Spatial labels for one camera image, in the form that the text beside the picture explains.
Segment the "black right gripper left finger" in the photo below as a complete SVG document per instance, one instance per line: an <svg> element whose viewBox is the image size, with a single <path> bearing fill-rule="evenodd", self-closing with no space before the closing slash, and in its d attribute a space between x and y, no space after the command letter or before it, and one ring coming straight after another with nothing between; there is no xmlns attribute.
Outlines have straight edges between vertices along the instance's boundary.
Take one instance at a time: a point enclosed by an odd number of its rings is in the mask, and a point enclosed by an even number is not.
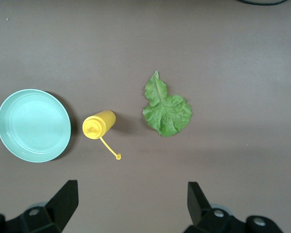
<svg viewBox="0 0 291 233"><path fill-rule="evenodd" d="M29 208L5 224L6 233L61 233L78 206L78 182L67 181L44 206Z"/></svg>

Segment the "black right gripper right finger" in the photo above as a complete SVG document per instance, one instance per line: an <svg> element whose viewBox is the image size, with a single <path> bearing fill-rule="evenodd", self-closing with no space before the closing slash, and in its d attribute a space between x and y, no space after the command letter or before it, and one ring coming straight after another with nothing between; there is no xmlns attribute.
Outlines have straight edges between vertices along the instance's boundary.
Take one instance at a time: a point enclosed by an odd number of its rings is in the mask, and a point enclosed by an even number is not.
<svg viewBox="0 0 291 233"><path fill-rule="evenodd" d="M197 182L188 182L187 207L192 220L186 233L244 233L245 223L209 204Z"/></svg>

